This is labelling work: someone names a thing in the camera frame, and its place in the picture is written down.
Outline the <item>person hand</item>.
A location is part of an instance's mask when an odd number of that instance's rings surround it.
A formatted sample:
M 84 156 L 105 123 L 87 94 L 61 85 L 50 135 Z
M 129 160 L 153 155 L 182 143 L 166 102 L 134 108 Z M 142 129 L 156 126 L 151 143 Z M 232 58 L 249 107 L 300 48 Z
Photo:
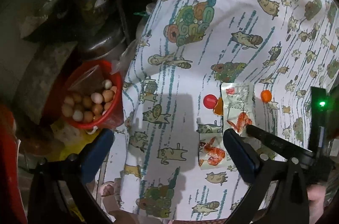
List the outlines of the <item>person hand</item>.
M 307 188 L 308 205 L 310 210 L 309 223 L 316 223 L 324 213 L 326 187 L 313 184 Z

